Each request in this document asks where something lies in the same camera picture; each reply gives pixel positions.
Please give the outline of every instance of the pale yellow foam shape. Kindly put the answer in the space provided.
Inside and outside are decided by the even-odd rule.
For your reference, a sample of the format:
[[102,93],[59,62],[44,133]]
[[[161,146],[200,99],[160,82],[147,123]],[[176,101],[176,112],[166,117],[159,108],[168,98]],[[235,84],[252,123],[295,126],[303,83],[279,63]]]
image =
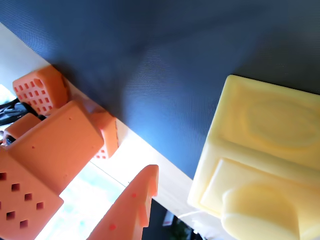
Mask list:
[[188,202],[239,240],[320,235],[320,96],[230,75]]

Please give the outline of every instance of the orange foam piece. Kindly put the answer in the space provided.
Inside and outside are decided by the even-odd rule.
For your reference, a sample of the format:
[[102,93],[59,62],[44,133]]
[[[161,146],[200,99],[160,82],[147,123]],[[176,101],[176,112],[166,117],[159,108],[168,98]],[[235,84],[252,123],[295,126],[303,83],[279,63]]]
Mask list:
[[159,167],[148,165],[130,182],[87,240],[141,240],[149,226],[152,196],[158,193]]
[[68,101],[63,75],[52,65],[15,80],[13,89],[20,102],[28,103],[42,115],[61,108]]
[[19,137],[9,154],[59,195],[104,144],[86,110],[70,101]]
[[27,113],[4,130],[3,139],[6,139],[7,136],[18,139],[40,122],[41,120],[35,115]]
[[63,200],[0,146],[0,237],[34,240]]
[[118,135],[116,118],[106,112],[95,112],[91,114],[91,119],[94,124],[101,130],[104,145],[94,156],[97,159],[108,159],[118,149]]

